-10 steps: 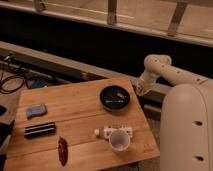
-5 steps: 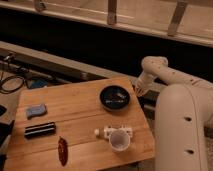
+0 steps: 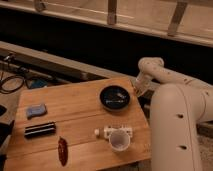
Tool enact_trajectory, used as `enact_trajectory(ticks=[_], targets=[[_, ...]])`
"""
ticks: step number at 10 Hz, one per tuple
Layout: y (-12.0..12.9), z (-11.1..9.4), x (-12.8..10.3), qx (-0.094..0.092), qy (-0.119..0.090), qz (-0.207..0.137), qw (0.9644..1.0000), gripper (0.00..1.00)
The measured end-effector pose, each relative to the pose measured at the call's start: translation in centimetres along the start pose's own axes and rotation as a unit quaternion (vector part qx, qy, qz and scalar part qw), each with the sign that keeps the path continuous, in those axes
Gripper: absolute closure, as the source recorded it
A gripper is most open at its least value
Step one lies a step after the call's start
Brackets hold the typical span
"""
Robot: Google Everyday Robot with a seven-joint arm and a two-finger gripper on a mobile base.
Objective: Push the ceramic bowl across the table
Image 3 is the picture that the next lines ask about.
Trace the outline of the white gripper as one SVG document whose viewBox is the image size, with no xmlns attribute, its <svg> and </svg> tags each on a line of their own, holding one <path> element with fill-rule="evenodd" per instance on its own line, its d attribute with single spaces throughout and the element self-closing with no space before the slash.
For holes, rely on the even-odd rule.
<svg viewBox="0 0 213 171">
<path fill-rule="evenodd" d="M 152 77 L 140 72 L 135 81 L 135 92 L 138 97 L 142 96 L 150 87 Z"/>
</svg>

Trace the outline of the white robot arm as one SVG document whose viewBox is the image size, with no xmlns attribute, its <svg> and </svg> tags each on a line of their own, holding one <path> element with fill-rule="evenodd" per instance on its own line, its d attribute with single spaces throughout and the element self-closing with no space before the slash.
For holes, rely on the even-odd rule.
<svg viewBox="0 0 213 171">
<path fill-rule="evenodd" d="M 167 69 L 160 57 L 138 62 L 139 96 L 157 80 L 150 103 L 152 171 L 203 171 L 197 128 L 213 121 L 213 85 Z"/>
</svg>

